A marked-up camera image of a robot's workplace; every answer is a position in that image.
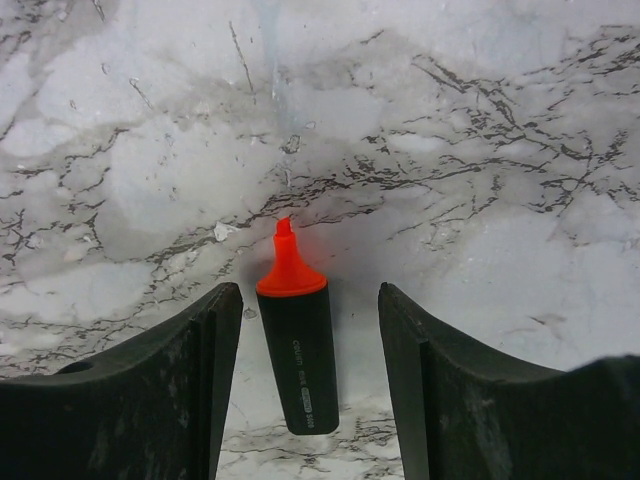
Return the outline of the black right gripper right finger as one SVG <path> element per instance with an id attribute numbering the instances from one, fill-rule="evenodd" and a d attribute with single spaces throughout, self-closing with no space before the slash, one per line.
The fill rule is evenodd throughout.
<path id="1" fill-rule="evenodd" d="M 639 360 L 562 372 L 487 346 L 396 286 L 380 333 L 408 479 L 635 479 Z"/>

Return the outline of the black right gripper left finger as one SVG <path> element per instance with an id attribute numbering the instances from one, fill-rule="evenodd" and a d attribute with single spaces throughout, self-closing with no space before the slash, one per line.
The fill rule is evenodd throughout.
<path id="1" fill-rule="evenodd" d="M 223 283 L 99 354 L 3 381 L 2 477 L 213 478 L 242 309 Z"/>

